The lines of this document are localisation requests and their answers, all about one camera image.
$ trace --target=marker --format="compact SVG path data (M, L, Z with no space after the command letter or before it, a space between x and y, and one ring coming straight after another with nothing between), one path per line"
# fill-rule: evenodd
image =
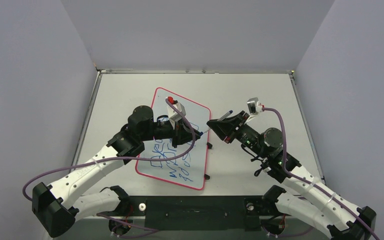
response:
M221 116L219 119L217 119L217 121L224 120L225 118L229 117L232 113L233 113L233 110L230 110L230 111L226 112L223 116ZM210 130L211 130L211 128L208 128L206 131L201 132L201 136L204 135L206 132L208 132Z
M230 110L230 111L226 112L226 114L224 114L219 119L217 119L217 121L224 120L225 118L229 117L232 113L233 113L233 110Z

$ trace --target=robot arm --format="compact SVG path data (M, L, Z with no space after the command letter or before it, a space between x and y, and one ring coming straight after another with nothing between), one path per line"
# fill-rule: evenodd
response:
M85 163L90 165L77 168L49 185L40 182L33 188L32 211L51 237L65 233L76 221L84 217L114 211L127 205L129 196L118 186L104 189L100 193L84 196L82 194L107 174L126 165L133 157L143 152L143 141L172 139L172 146L176 148L201 137L196 129L189 125L185 127L186 123L181 118L181 114L186 114L185 108L170 97L168 102L169 120L157 119L154 122L152 109L148 106L138 106L128 117L128 123Z
M368 206L360 208L346 201L324 185L320 179L311 175L292 155L283 152L283 135L279 129L272 127L260 134L247 125L251 119L265 109L257 98L248 100L248 109L250 114L241 111L239 114L223 120L210 120L207 125L225 143L230 144L236 139L242 144L244 150L248 148L256 154L256 157L251 159L251 161L261 161L261 169L254 173L256 177L263 171L313 204L311 206L307 204L306 211L296 211L286 207L292 206L288 200L296 198L285 197L284 193L279 193L276 198L272 198L276 206L280 207L278 210L285 211L283 213L289 212L300 220L307 219L306 223L333 239L344 239L343 237L349 237L347 239L350 240L369 239L369 230L360 221L363 220L365 224L373 228L376 213ZM305 182L293 176L299 176ZM294 202L301 203L300 206L302 206L302 202L296 200Z

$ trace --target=gray wall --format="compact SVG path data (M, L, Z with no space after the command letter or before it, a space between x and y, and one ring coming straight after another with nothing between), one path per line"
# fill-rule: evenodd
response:
M71 164L95 77L60 1L0 0L0 239L41 239L21 189Z
M336 0L296 78L328 186L384 239L384 0Z
M298 66L334 0L61 0L99 69Z

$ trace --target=wire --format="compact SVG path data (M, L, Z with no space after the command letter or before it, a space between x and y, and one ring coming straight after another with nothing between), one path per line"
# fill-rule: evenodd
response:
M281 225L283 222L285 222L286 214L283 215L282 221L279 222L279 225Z
M127 222L127 219L130 217L130 215L132 215L132 213L133 213L133 205L130 205L130 211L128 212L128 214L127 214L126 218L124 219L124 221Z
M296 233L296 234L273 234L271 232L269 232L264 226L262 227L262 229L264 229L264 231L266 231L268 233L269 236L272 236L272 237L277 237L277 238L294 238L294 237L300 237L300 236L304 236L306 234L308 234L309 232L311 232L314 227L309 227L307 230L301 232L301 233Z
M127 219L130 217L130 215L131 215L132 213L133 213L133 205L130 205L130 211L128 212L127 216L125 217L124 222L128 223L128 222L127 222ZM113 227L113 228L111 229L111 232L112 232L112 233L115 233L116 230L117 230L119 227L121 227L121 226L126 226L126 225L125 225L124 223L118 224L118 225L116 225L115 227Z
M290 171L288 171L286 169L286 162L288 161L287 159L287 149L286 149L286 134L285 134L285 124L284 124L284 120L280 114L279 111L277 111L276 109L274 108L269 108L269 107L262 107L262 110L263 111L270 111L270 112L274 112L277 117L279 118L279 122L280 122L280 128L281 128L281 131L282 131L282 143L283 143L283 153L282 153L282 158L283 158L283 161L282 161L282 169L283 171L289 176L289 177L294 177L306 184L311 184L312 182L307 180L307 179L304 179L298 175L295 175L293 173L291 173ZM332 195L327 192L324 188L322 188L321 186L315 184L314 187L316 189L318 189L319 191L321 191L322 193L324 193L326 196L328 196L329 198L332 197ZM365 223L359 216L357 216L357 214L355 214L349 207L347 207L345 204L343 204L341 201L339 201L336 197L332 198L333 201L335 201L335 203L337 203L338 205L340 205L342 208L344 208L347 212L349 212L349 214L351 214L355 219L357 219L357 221L359 221L368 231L369 233L374 237L374 239L376 240L380 240L378 235L376 235L375 231L373 231L373 229L371 229L367 223Z
M156 118L156 120L158 121L158 119L163 119L163 118L169 118L168 115L161 115L159 117Z
M50 170L50 171L44 172L44 173L39 174L39 175L33 177L32 179L30 179L22 187L22 194L23 194L23 196L27 200L32 201L32 198L29 195L27 195L27 192L26 192L27 187L32 182L34 182L34 181L36 181L36 180L38 180L38 179L40 179L40 178L42 178L42 177L44 177L46 175L57 173L57 172L61 172L61 171L65 171L65 170L76 169L76 168L84 168L84 167L87 167L87 166L94 165L96 163L104 163L104 162L113 161L113 160L138 160L138 161L149 161L149 162L166 162L166 161L171 161L171 160L178 159L178 158L181 158L181 157L185 156L186 154L188 154L192 150L192 148L195 145L196 137L195 137L194 128L192 127L191 123L186 119L185 115L183 113L181 113L177 108L175 108L169 102L169 100L167 98L165 99L165 102L170 106L170 108L172 108L177 114L179 114L179 116L184 120L186 125L189 127L190 132L192 133L192 143L190 144L190 147L185 152L183 152L183 153L181 153L181 154L179 154L177 156L168 157L168 158L161 158L161 159L158 159L158 158L143 158L143 157L137 157L137 156L117 156L117 157L109 157L109 158L100 159L100 160L97 160L97 161L83 163L83 164L74 165L74 166L61 167L61 168L58 168L58 169L54 169L54 170Z
M106 186L106 187L102 188L99 192L102 193L102 191L104 191L105 189L110 189L110 188Z
M254 156L254 154L250 153L245 147L245 145L241 144L240 147L242 148L242 150L244 150L247 154L251 155L251 157L253 157L254 159L257 157L257 156Z
M124 224L124 225L127 225L127 226L130 226L132 228L138 228L138 229L142 229L142 230L145 230L145 231L150 231L150 232L147 232L147 233L144 233L144 234L140 234L140 235L136 235L136 236L123 236L123 235L119 235L120 238L122 239L137 239L137 238L141 238L141 237L144 237L144 236L148 236L148 235L151 235L151 234L154 234L156 232L158 232L157 229L154 229L154 228L148 228L148 227L144 227L144 226L139 226L139 225L135 225L133 223L128 223L128 222L125 222L125 221L122 221L120 219L116 219L116 218L113 218L113 217L110 217L110 216L107 216L107 215L104 215L102 213L97 213L96 214L98 217L103 217L103 218L106 218L108 220L112 220L114 222L117 222L117 223L121 223L121 224Z

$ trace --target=white table surface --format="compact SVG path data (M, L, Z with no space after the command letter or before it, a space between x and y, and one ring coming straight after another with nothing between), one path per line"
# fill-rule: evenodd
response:
M158 87L207 106L211 110L211 119L217 119L229 110L233 110L233 115L241 110L248 112L247 100L258 97L266 107L280 111L285 123L288 153L310 173L320 177L287 74L103 74L78 163L86 162L100 150L127 123L135 107L150 106ZM261 113L249 125L260 133L270 127L280 129L278 118L272 112ZM280 185L264 172L254 177L254 172L260 168L259 161L250 162L251 156L241 149L237 140L226 144L211 131L209 142L213 149L208 151L206 173L211 179L205 182L203 190L139 175L132 161L111 172L86 193L119 185L131 196L263 195L271 186Z

